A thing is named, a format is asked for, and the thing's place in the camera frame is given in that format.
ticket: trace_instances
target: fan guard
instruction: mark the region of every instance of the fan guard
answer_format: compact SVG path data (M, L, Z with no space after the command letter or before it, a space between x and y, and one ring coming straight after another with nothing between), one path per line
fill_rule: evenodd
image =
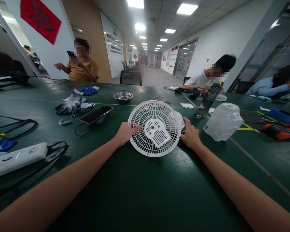
M145 101L135 107L128 125L130 128L142 126L140 131L132 135L130 142L138 152L149 157L170 153L181 135L181 124L176 112L162 101Z

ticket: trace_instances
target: green tabletop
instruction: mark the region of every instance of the green tabletop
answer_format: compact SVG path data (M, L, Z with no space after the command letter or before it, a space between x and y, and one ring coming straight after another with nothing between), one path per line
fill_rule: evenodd
M180 94L158 87L93 84L99 86L100 90L96 95L86 97L87 101L98 103L95 109L110 104L114 110L102 126L81 127L79 133L92 131L90 136L82 139L74 134L78 119L72 119L72 124L60 126L59 119L71 117L55 114L54 108L60 99L72 93L73 87L81 89L83 83L32 80L31 84L31 87L0 92L1 116L31 118L39 123L35 131L20 138L10 151L60 140L70 146L53 167L46 168L23 183L18 196L110 140L120 123L128 120L135 105L155 96L163 96L174 104L176 111L200 129L201 140L212 152L290 212L290 196L232 141L215 142L203 132L207 119L198 119L193 109L182 108L180 103L188 101ZM117 103L112 98L114 93L122 90L134 94L129 104ZM258 111L259 106L269 109L283 107L290 111L290 103L277 106L245 95L227 93L226 96L227 102L239 105L242 112ZM213 107L219 104L221 102L215 102ZM0 125L9 122L0 119ZM232 138L290 191L290 142L277 142L255 131L237 131ZM43 164L41 161L1 176L0 188L10 186ZM0 198L0 211L10 204L12 195L13 192ZM143 156L128 142L111 156L49 231L122 229L251 230L205 165L181 141L171 153L160 158Z

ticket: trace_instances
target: hallway floor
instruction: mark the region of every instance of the hallway floor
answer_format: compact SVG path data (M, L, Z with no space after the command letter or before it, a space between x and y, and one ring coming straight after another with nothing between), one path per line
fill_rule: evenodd
M119 84L120 75L109 79L106 83ZM181 87L183 86L183 80L167 73L161 68L144 68L144 74L142 75L143 86L157 86L157 87Z

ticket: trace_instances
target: metal bowl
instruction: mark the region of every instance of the metal bowl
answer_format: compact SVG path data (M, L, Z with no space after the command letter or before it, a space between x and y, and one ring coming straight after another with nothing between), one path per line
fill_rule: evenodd
M132 93L129 92L119 92L114 94L114 98L121 103L128 103L131 101L131 98L133 97Z

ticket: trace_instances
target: orange multimeter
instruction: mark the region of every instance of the orange multimeter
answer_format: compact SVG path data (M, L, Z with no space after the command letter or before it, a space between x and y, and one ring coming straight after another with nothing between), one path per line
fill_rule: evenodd
M279 140L290 140L290 127L267 124L262 128L262 131Z

